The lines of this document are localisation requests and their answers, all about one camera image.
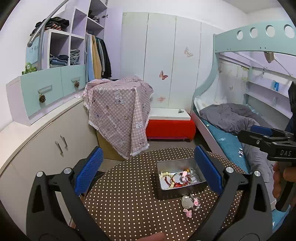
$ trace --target wardrobe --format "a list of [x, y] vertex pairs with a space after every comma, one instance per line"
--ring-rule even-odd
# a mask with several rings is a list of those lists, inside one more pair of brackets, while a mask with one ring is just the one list
[[136, 75], [153, 87], [152, 108], [189, 112], [200, 76], [204, 81], [210, 72], [213, 34], [222, 31], [174, 15], [112, 8], [108, 14], [107, 29], [113, 32], [106, 29], [104, 40], [110, 45], [112, 79]]

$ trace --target round table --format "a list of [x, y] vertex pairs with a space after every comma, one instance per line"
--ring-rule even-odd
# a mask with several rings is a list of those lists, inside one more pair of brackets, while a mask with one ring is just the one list
[[[245, 173], [227, 159], [210, 153], [224, 166]], [[156, 162], [194, 157], [194, 149], [169, 148], [150, 151], [110, 169], [93, 186], [84, 205], [106, 235], [114, 241], [132, 241], [157, 232], [168, 240], [187, 240], [203, 222], [217, 194], [207, 187], [197, 193], [201, 208], [187, 218], [181, 198], [158, 200], [155, 187]], [[222, 228], [232, 223], [242, 191], [236, 193]]]

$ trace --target metal tin box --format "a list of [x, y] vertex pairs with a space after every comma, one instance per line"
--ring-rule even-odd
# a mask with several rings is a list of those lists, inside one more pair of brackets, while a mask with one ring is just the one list
[[[199, 179], [201, 180], [200, 183], [178, 187], [178, 188], [170, 188], [170, 189], [166, 189], [162, 187], [161, 180], [159, 179], [160, 173], [183, 172], [185, 169], [191, 168], [191, 167], [197, 171]], [[191, 193], [199, 193], [204, 191], [205, 188], [207, 187], [207, 182], [205, 180], [205, 177], [203, 176], [194, 158], [171, 160], [171, 161], [157, 161], [155, 179], [156, 179], [156, 188], [157, 188], [157, 198], [159, 200], [179, 198], [184, 195], [189, 195]]]

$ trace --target blue gripper pad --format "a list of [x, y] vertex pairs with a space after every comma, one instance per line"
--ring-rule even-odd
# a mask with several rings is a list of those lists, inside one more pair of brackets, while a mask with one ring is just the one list
[[197, 146], [194, 150], [194, 159], [202, 171], [210, 189], [217, 194], [221, 194], [223, 190], [222, 173], [224, 170], [223, 164], [218, 160], [219, 163], [213, 163], [206, 151], [201, 146]]
[[262, 126], [252, 126], [251, 127], [251, 132], [255, 132], [255, 133], [265, 135], [265, 136], [269, 136], [269, 137], [273, 135], [272, 129], [262, 127]]
[[74, 192], [77, 196], [88, 190], [89, 185], [103, 162], [103, 157], [104, 154], [101, 148], [97, 148], [93, 151], [92, 155], [88, 157], [86, 164], [75, 179]]

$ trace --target finger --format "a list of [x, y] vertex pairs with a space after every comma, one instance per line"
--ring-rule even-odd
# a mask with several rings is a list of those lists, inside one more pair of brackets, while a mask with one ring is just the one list
[[296, 182], [296, 167], [287, 167], [284, 170], [283, 177], [288, 182]]
[[281, 173], [276, 171], [274, 172], [274, 182], [279, 183], [281, 181]]
[[164, 240], [165, 240], [164, 233], [156, 233], [156, 234], [152, 234], [151, 236], [138, 239], [138, 241], [164, 241]]
[[281, 195], [281, 184], [274, 183], [274, 189], [272, 190], [272, 194], [275, 198], [279, 198]]
[[279, 164], [278, 164], [278, 162], [276, 162], [275, 165], [274, 165], [274, 171], [275, 172], [276, 171], [279, 171]]

